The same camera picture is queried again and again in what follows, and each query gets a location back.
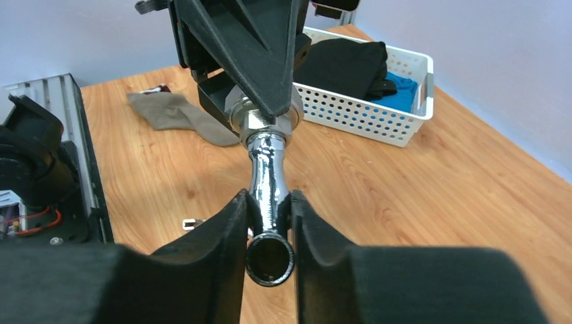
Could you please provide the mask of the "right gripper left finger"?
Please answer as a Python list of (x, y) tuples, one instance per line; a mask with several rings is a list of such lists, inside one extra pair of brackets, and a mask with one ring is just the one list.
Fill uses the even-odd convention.
[(249, 196), (150, 255), (120, 244), (1, 245), (2, 323), (238, 323)]

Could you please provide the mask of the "steel threaded pipe fitting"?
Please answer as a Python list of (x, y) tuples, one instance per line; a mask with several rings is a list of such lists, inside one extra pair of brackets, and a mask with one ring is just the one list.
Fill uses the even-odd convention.
[(304, 104), (297, 88), (292, 85), (291, 103), (285, 113), (278, 116), (265, 116), (262, 111), (244, 94), (239, 86), (234, 86), (226, 96), (225, 117), (231, 129), (239, 134), (244, 146), (248, 138), (257, 133), (273, 133), (281, 136), (287, 146), (292, 132), (304, 118)]

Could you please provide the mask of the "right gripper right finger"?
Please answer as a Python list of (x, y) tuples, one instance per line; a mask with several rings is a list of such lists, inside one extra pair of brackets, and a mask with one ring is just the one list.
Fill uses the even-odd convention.
[(492, 248), (360, 246), (291, 194), (299, 323), (547, 323), (516, 262)]

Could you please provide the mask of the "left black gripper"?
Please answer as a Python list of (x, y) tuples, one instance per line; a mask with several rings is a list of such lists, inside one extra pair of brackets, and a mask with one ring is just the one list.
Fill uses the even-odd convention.
[[(177, 58), (198, 83), (202, 108), (238, 136), (250, 99), (267, 116), (291, 103), (299, 1), (136, 1), (167, 9)], [(208, 77), (220, 68), (220, 73)]]

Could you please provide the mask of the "chrome water faucet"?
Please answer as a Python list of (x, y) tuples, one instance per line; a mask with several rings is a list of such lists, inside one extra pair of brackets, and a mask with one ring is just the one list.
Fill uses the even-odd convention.
[(252, 162), (249, 195), (257, 209), (252, 215), (253, 237), (246, 250), (246, 271), (264, 287), (284, 283), (295, 264), (288, 241), (291, 198), (283, 167), (286, 147), (282, 136), (270, 132), (259, 132), (247, 141)]

